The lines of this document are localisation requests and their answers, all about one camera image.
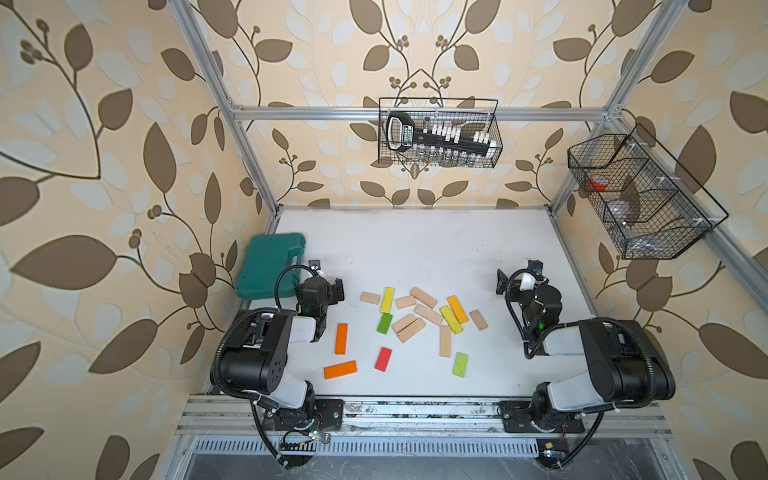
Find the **black tool holder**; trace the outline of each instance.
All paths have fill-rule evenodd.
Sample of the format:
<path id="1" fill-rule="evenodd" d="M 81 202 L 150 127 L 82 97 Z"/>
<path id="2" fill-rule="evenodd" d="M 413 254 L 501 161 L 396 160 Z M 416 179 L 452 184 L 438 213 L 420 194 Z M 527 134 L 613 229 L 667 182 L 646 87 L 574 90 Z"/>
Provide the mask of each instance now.
<path id="1" fill-rule="evenodd" d="M 498 100 L 379 99 L 379 159 L 400 164 L 493 168 L 502 154 Z"/>
<path id="2" fill-rule="evenodd" d="M 670 159 L 673 174 L 656 163 L 651 148 Z M 671 260 L 728 218 L 720 202 L 641 124 L 629 135 L 603 134 L 569 148 L 568 168 L 624 259 Z M 703 211 L 701 200 L 717 212 Z"/>

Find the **natural wood block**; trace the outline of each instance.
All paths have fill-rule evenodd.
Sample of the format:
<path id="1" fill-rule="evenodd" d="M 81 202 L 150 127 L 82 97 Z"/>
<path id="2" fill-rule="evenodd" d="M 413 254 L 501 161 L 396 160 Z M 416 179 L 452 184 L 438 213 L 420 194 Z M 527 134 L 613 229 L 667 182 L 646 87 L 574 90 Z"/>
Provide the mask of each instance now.
<path id="1" fill-rule="evenodd" d="M 427 295 L 423 292 L 423 290 L 420 290 L 415 286 L 411 288 L 411 295 L 414 296 L 419 302 L 424 303 L 429 308 L 435 308 L 435 306 L 437 306 L 437 300 Z"/>
<path id="2" fill-rule="evenodd" d="M 395 300 L 395 303 L 397 303 L 397 309 L 402 310 L 404 308 L 408 308 L 409 306 L 416 305 L 416 299 L 413 298 L 413 295 L 404 296 L 403 298 L 398 298 Z"/>
<path id="3" fill-rule="evenodd" d="M 409 313 L 408 315 L 404 316 L 401 320 L 398 320 L 397 322 L 395 322 L 395 324 L 392 325 L 392 329 L 395 330 L 395 333 L 400 333 L 401 330 L 406 328 L 415 320 L 416 320 L 416 316 L 413 313 Z"/>
<path id="4" fill-rule="evenodd" d="M 447 325 L 440 326 L 440 356 L 451 358 L 451 327 Z"/>
<path id="5" fill-rule="evenodd" d="M 472 317 L 472 322 L 475 322 L 475 326 L 478 327 L 478 330 L 482 331 L 488 328 L 488 324 L 478 310 L 471 311 L 469 316 Z"/>
<path id="6" fill-rule="evenodd" d="M 427 326 L 427 324 L 424 323 L 424 320 L 416 319 L 406 328 L 400 330 L 397 334 L 397 338 L 399 338 L 401 342 L 405 343 L 413 338 L 416 333 L 421 332 L 425 326 Z"/>
<path id="7" fill-rule="evenodd" d="M 382 296 L 376 295 L 375 293 L 363 292 L 362 295 L 360 295 L 361 302 L 372 303 L 373 305 L 379 305 L 381 299 Z"/>
<path id="8" fill-rule="evenodd" d="M 421 316 L 422 318 L 425 318 L 429 320 L 430 322 L 434 323 L 435 325 L 440 325 L 442 323 L 442 316 L 437 313 L 435 310 L 431 310 L 427 308 L 426 306 L 422 305 L 421 303 L 416 305 L 416 308 L 413 309 L 413 312 Z"/>

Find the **orange wooden block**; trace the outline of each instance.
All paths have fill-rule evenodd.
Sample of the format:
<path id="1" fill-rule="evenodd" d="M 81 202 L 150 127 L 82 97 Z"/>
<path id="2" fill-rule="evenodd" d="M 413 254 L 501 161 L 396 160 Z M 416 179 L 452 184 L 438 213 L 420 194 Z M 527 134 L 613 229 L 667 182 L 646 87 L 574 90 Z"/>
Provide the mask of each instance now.
<path id="1" fill-rule="evenodd" d="M 327 366 L 323 369 L 326 380 L 337 379 L 340 376 L 352 375 L 353 373 L 357 373 L 357 362 L 354 360 L 352 362 L 340 363 L 339 365 Z"/>
<path id="2" fill-rule="evenodd" d="M 336 355 L 346 355 L 347 324 L 340 323 L 336 331 Z"/>

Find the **metal grate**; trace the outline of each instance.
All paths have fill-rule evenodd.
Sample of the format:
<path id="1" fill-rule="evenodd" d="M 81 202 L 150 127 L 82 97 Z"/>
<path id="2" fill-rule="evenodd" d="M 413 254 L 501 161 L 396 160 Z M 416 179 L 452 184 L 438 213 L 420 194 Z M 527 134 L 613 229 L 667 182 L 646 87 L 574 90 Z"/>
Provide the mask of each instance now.
<path id="1" fill-rule="evenodd" d="M 278 442 L 279 437 L 270 438 Z M 258 437 L 252 435 L 203 435 L 195 445 L 197 454 L 269 455 Z M 536 439 L 424 439 L 393 437 L 344 437 L 334 435 L 331 443 L 312 442 L 284 455 L 313 453 L 323 456 L 421 456 L 421 457 L 486 457 L 535 458 Z"/>

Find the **yellow wooden block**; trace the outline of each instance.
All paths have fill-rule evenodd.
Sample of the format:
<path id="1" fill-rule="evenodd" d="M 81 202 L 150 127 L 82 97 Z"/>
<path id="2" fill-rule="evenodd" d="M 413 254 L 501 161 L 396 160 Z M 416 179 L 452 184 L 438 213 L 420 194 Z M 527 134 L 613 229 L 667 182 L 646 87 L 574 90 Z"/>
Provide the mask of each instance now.
<path id="1" fill-rule="evenodd" d="M 448 297 L 448 305 L 451 306 L 451 310 L 453 310 L 453 314 L 456 315 L 456 319 L 459 323 L 463 324 L 469 321 L 469 318 L 467 318 L 467 314 L 464 313 L 464 309 L 462 308 L 461 303 L 458 302 L 456 295 Z"/>
<path id="2" fill-rule="evenodd" d="M 391 313 L 392 301 L 395 299 L 395 289 L 386 287 L 384 289 L 384 301 L 382 302 L 382 313 Z"/>
<path id="3" fill-rule="evenodd" d="M 458 322 L 456 319 L 456 315 L 453 314 L 453 311 L 451 310 L 450 306 L 444 306 L 440 309 L 440 313 L 442 313 L 442 318 L 445 319 L 446 322 L 448 322 L 448 326 L 451 327 L 451 331 L 454 335 L 458 335 L 459 333 L 463 332 L 464 329 L 462 328 L 462 324 Z"/>

